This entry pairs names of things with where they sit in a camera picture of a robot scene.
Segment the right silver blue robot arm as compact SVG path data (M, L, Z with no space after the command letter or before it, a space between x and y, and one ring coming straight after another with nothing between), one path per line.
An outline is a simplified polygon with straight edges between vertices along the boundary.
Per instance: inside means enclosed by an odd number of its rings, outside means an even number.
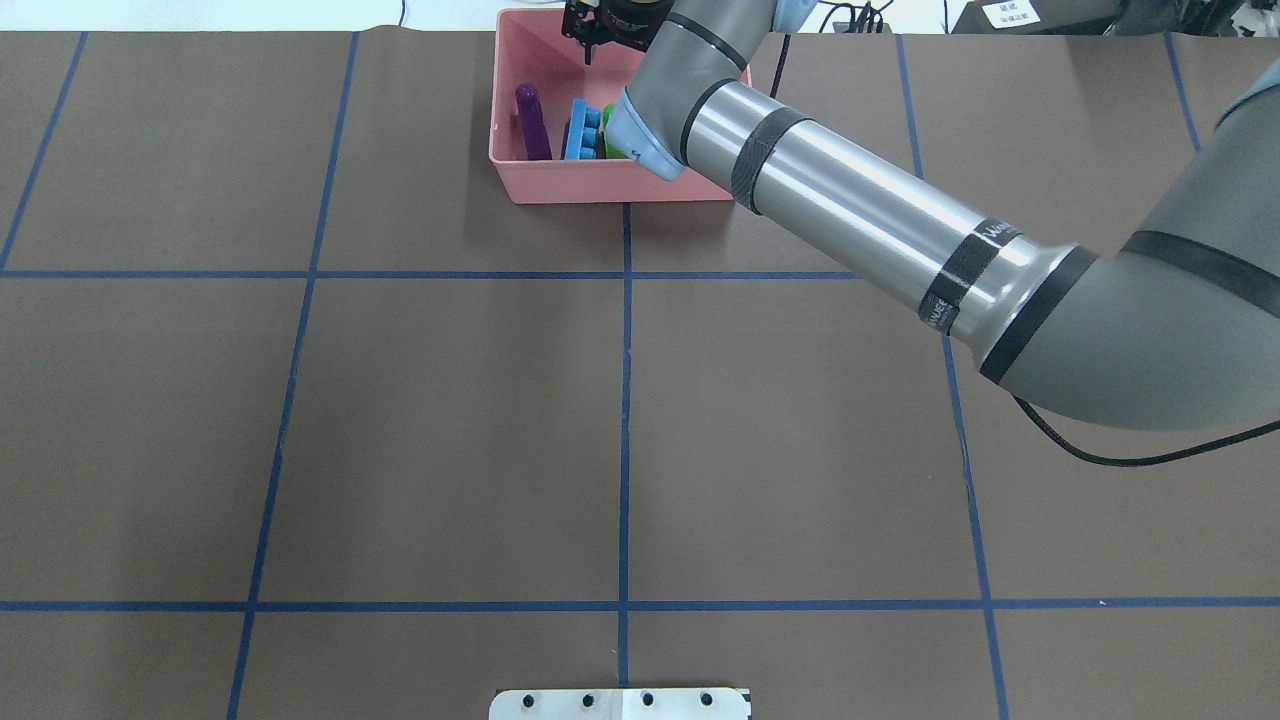
M1277 411L1277 68L1111 258L1043 246L740 77L785 1L673 1L611 119L650 173L692 169L966 345L1015 398L1102 427Z

